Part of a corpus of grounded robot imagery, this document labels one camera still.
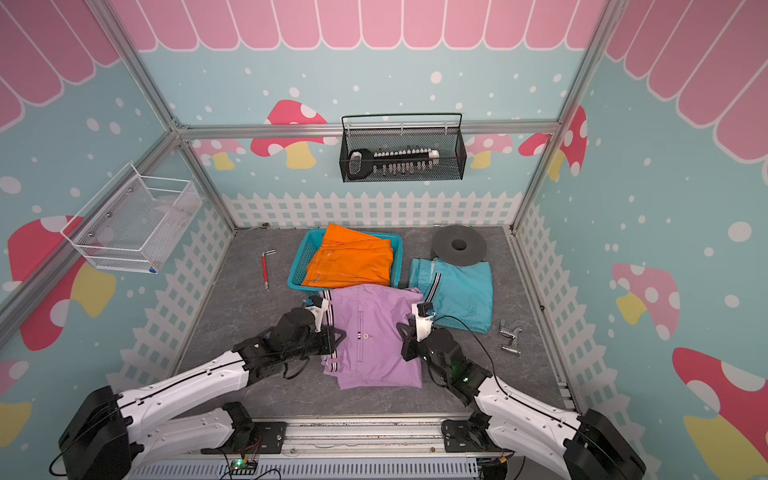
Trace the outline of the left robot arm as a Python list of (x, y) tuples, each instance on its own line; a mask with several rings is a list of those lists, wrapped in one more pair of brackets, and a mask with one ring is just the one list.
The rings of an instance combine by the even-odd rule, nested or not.
[(176, 376), (121, 393), (98, 388), (68, 423), (51, 463), (62, 465), (67, 479), (122, 479), (159, 455), (161, 445), (190, 449), (189, 433), (160, 432), (168, 420), (270, 376), (289, 379), (290, 363), (331, 355), (345, 337), (345, 331), (324, 324), (321, 309), (294, 308), (275, 326)]

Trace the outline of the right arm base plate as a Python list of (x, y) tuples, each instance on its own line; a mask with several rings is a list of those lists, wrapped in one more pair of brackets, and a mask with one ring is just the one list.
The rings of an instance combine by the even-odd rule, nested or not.
[(477, 419), (444, 420), (441, 435), (447, 453), (502, 452), (489, 436), (487, 424)]

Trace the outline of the red handled hex wrench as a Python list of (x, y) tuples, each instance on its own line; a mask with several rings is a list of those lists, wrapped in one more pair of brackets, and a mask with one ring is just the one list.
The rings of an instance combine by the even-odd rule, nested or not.
[(264, 250), (261, 254), (262, 277), (263, 277), (264, 288), (266, 291), (268, 291), (270, 288), (268, 257), (270, 255), (274, 255), (275, 253), (276, 253), (275, 249), (267, 249), (267, 250)]

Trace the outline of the teal plastic basket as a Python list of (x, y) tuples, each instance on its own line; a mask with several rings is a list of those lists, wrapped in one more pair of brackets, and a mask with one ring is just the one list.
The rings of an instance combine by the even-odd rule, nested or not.
[[(303, 286), (302, 282), (304, 280), (304, 277), (306, 274), (306, 268), (310, 260), (312, 259), (313, 255), (316, 253), (317, 249), (320, 247), (322, 243), (323, 235), (326, 232), (326, 229), (314, 229), (305, 234), (304, 239), (302, 240), (299, 246), (299, 249), (297, 251), (296, 258), (294, 259), (293, 265), (291, 266), (291, 269), (290, 269), (289, 279), (288, 279), (288, 285), (290, 288), (294, 290), (303, 290), (303, 291), (322, 290), (321, 288)], [(373, 232), (362, 232), (362, 233), (369, 234), (382, 239), (388, 239), (391, 242), (392, 248), (394, 250), (394, 261), (391, 268), (391, 281), (388, 286), (396, 287), (400, 281), (401, 266), (402, 266), (402, 259), (403, 259), (402, 238), (398, 235), (388, 234), (388, 233), (373, 233)]]

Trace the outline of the teal pants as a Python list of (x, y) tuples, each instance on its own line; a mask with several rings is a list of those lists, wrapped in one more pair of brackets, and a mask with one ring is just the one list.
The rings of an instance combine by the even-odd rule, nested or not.
[(409, 287), (433, 304), (440, 327), (487, 333), (493, 319), (493, 277), (488, 262), (455, 266), (440, 259), (413, 259)]

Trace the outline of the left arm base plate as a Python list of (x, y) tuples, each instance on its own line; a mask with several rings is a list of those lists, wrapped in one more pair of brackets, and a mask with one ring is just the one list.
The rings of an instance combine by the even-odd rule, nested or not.
[(232, 450), (239, 454), (280, 454), (287, 426), (286, 422), (247, 422), (233, 433)]

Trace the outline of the silver metal bracket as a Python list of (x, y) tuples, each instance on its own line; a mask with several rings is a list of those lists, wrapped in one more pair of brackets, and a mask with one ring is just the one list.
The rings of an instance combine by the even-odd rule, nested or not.
[(499, 333), (505, 339), (501, 349), (511, 355), (520, 357), (522, 351), (519, 346), (520, 334), (524, 331), (521, 325), (511, 325), (509, 322), (500, 324)]

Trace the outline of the purple pants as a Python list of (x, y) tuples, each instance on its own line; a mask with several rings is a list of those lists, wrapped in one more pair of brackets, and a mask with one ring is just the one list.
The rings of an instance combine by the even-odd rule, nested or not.
[(365, 284), (326, 290), (323, 323), (346, 333), (335, 352), (322, 358), (324, 373), (340, 389), (422, 386), (421, 364), (402, 357), (397, 325), (421, 303), (417, 289)]

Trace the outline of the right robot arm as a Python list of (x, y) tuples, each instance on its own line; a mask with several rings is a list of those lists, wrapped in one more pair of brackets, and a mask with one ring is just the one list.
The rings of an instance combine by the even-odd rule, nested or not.
[(563, 479), (641, 479), (647, 467), (613, 423), (593, 409), (566, 411), (507, 385), (468, 359), (452, 333), (427, 322), (397, 325), (406, 361), (471, 408), (470, 437), (520, 453)]

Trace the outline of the grey foam roll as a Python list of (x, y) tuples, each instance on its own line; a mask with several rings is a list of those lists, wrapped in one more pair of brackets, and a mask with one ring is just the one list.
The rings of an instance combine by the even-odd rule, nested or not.
[(432, 238), (431, 255), (454, 266), (471, 266), (482, 262), (487, 243), (476, 229), (463, 225), (440, 227)]

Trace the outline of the orange pants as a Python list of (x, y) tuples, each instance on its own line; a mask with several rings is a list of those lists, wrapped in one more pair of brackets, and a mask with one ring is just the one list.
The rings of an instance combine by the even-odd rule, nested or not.
[(302, 285), (321, 289), (388, 286), (393, 261), (394, 250), (388, 239), (330, 225), (306, 268)]

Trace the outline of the green circuit board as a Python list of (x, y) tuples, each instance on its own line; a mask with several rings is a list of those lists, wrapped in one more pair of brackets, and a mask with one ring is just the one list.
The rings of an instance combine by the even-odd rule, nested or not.
[(230, 462), (229, 469), (224, 474), (224, 476), (227, 478), (234, 477), (236, 475), (253, 476), (256, 474), (257, 468), (257, 460), (237, 459)]

